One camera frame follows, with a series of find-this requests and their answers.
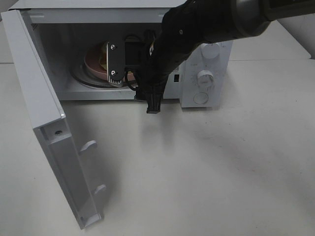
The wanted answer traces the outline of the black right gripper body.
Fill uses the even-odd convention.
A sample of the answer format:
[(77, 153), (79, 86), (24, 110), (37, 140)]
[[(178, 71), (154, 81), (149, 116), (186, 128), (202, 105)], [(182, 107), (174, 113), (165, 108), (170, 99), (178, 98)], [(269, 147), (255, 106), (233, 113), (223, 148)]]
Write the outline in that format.
[(153, 47), (156, 32), (154, 30), (145, 30), (144, 39), (136, 34), (127, 35), (125, 38), (125, 56), (126, 65), (125, 73), (131, 72), (137, 83), (137, 87), (133, 87), (125, 75), (125, 81), (129, 88), (133, 91), (142, 91), (149, 88), (149, 75), (151, 75), (149, 67), (150, 49)]

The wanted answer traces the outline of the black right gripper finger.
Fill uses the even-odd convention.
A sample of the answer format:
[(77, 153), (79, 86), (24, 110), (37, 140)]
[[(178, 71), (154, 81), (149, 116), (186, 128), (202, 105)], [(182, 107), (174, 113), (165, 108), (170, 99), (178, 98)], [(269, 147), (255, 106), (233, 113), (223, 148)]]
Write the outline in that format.
[(151, 93), (146, 93), (146, 101), (148, 104), (147, 113), (148, 114), (158, 114), (160, 112), (161, 101), (163, 98), (163, 93), (161, 91), (154, 91)]
[(134, 96), (135, 101), (146, 101), (146, 95), (142, 91), (136, 91)]

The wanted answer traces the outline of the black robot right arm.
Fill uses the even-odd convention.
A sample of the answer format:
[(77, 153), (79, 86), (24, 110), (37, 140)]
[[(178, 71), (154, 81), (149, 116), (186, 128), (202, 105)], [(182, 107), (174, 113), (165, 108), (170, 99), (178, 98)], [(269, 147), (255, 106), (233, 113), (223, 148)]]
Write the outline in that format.
[(158, 31), (147, 29), (139, 64), (128, 66), (135, 99), (158, 101), (169, 74), (202, 43), (261, 35), (272, 21), (312, 14), (313, 0), (188, 0), (167, 11)]

